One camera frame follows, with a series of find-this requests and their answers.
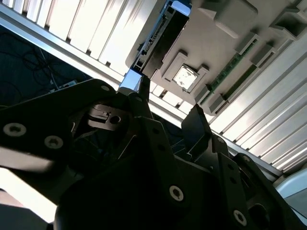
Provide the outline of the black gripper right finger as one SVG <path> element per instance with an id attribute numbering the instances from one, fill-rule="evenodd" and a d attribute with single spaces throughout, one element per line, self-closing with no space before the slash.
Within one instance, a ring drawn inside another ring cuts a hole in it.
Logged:
<path id="1" fill-rule="evenodd" d="M 298 230 L 300 219 L 246 154 L 231 157 L 226 142 L 212 133 L 203 109 L 194 105 L 182 122 L 188 155 L 215 178 L 218 197 L 212 226 L 222 230 Z"/>

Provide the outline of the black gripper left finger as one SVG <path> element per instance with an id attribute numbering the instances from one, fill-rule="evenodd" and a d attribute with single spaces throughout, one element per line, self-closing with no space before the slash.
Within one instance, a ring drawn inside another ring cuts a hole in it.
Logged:
<path id="1" fill-rule="evenodd" d="M 162 124 L 149 110 L 149 84 L 142 77 L 135 91 L 115 91 L 92 79 L 1 110 L 1 166 L 52 176 L 71 165 L 90 179 L 137 148 L 170 148 Z M 90 167 L 72 150 L 75 140 L 97 130 L 107 134 L 107 155 Z"/>

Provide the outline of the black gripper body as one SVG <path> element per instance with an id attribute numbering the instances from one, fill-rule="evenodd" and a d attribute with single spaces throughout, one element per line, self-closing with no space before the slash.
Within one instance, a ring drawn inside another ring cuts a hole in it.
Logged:
<path id="1" fill-rule="evenodd" d="M 57 208 L 56 230 L 205 230 L 218 226 L 216 180 L 168 146 L 137 148 L 75 183 Z"/>

